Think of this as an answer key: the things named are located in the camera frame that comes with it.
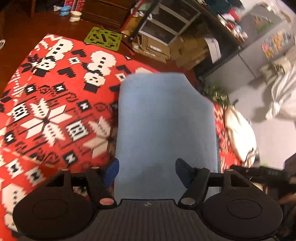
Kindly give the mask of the white drawer unit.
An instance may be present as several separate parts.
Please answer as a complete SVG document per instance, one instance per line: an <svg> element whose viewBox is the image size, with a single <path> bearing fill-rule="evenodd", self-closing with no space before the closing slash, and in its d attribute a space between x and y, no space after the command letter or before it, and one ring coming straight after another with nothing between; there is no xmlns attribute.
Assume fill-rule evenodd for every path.
<svg viewBox="0 0 296 241"><path fill-rule="evenodd" d="M138 33L168 46L201 12L188 1L160 1Z"/></svg>

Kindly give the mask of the red patterned blanket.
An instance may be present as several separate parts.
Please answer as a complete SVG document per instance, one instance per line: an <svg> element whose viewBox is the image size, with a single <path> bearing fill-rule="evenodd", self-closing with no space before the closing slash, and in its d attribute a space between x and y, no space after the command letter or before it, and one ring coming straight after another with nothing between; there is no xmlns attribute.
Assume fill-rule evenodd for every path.
<svg viewBox="0 0 296 241"><path fill-rule="evenodd" d="M100 171L116 158L120 86L138 73L177 72L55 35L27 56L1 98L1 240L222 239L202 220L203 201L116 201L115 181L103 185ZM213 106L220 171L193 167L207 197L222 189L209 186L212 175L241 165L225 109Z"/></svg>

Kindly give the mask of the white pet bowl stand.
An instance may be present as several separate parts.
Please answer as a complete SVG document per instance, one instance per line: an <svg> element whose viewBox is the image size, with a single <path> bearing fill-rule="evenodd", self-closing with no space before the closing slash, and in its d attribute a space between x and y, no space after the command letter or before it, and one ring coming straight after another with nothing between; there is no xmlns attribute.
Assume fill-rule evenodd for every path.
<svg viewBox="0 0 296 241"><path fill-rule="evenodd" d="M80 11L71 11L70 12L70 22L78 22L81 19L82 13Z"/></svg>

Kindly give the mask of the dark wooden dresser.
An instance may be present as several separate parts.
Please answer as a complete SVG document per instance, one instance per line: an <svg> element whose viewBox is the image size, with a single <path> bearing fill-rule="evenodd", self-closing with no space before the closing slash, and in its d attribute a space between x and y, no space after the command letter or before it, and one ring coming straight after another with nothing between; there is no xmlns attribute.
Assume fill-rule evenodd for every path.
<svg viewBox="0 0 296 241"><path fill-rule="evenodd" d="M82 19L118 32L136 3L135 0L86 0Z"/></svg>

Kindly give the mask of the red gift boxes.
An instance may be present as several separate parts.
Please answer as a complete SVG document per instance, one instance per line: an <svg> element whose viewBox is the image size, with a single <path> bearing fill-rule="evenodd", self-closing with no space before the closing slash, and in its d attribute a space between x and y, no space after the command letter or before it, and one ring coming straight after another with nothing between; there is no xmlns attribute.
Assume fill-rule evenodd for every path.
<svg viewBox="0 0 296 241"><path fill-rule="evenodd" d="M65 0L64 6L70 6L70 11L82 11L85 0Z"/></svg>

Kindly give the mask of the small white floor bowl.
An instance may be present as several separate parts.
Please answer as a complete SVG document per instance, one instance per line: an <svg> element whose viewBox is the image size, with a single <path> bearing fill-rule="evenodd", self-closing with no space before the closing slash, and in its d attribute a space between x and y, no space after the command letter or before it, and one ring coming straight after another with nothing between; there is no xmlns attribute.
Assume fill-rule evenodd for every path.
<svg viewBox="0 0 296 241"><path fill-rule="evenodd" d="M0 50L3 49L5 43L6 43L6 41L4 39L0 40Z"/></svg>

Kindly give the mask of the white curtain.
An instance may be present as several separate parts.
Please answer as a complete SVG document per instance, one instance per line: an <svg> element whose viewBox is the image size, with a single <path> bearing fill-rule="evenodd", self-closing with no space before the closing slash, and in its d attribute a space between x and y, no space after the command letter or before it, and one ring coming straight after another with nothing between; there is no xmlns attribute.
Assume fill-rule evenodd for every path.
<svg viewBox="0 0 296 241"><path fill-rule="evenodd" d="M275 79L271 87L271 103L265 115L267 120L278 114L295 121L295 64Z"/></svg>

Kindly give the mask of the flattened cardboard boxes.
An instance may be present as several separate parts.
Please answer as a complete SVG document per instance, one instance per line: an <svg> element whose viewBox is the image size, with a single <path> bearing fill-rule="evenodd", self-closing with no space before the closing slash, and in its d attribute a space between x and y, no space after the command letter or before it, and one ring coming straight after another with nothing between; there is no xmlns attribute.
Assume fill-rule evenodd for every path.
<svg viewBox="0 0 296 241"><path fill-rule="evenodd" d="M210 58L211 63L217 62L222 57L218 41L208 36L180 36L166 46L148 36L138 35L132 43L132 49L163 63L171 60L179 68L188 70L200 64L207 57Z"/></svg>

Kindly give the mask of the silver refrigerator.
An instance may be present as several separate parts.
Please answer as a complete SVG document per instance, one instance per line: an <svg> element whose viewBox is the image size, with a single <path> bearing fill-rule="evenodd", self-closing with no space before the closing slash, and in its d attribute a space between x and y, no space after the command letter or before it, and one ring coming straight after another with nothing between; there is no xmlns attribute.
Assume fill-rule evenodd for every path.
<svg viewBox="0 0 296 241"><path fill-rule="evenodd" d="M260 77L259 69L283 56L295 43L292 23L276 8L276 2L259 2L241 19L248 38L238 52L215 67L205 83L231 93Z"/></svg>

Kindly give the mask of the blue pet bowl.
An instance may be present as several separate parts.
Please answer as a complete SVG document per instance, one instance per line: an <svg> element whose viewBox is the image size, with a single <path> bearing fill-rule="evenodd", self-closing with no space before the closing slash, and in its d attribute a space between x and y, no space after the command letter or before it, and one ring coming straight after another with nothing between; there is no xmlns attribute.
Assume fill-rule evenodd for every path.
<svg viewBox="0 0 296 241"><path fill-rule="evenodd" d="M62 8L60 8L60 16L67 16L69 15L70 11L72 9L72 6L63 6Z"/></svg>

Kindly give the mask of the light blue knit garment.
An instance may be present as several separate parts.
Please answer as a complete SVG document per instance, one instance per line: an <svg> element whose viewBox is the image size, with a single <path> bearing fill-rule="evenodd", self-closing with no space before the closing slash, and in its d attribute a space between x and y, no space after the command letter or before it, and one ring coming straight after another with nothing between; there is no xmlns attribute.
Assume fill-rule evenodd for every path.
<svg viewBox="0 0 296 241"><path fill-rule="evenodd" d="M214 106L181 73L138 73L121 83L114 196L179 200L177 159L220 171Z"/></svg>

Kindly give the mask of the cream striped garment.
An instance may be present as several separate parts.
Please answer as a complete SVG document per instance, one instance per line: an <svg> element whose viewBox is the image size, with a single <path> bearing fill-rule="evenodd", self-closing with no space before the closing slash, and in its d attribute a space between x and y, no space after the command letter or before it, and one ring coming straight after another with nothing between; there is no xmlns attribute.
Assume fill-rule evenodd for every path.
<svg viewBox="0 0 296 241"><path fill-rule="evenodd" d="M225 110L224 122L234 153L239 157L243 167L250 168L255 162L257 153L253 128L233 105Z"/></svg>

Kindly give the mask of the green perforated mat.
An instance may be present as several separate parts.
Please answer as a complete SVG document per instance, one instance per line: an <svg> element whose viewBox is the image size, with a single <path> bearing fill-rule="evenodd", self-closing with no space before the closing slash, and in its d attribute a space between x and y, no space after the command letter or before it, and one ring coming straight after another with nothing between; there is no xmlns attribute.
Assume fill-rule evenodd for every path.
<svg viewBox="0 0 296 241"><path fill-rule="evenodd" d="M117 52L122 35L110 30L93 27L84 39L84 43L99 46Z"/></svg>

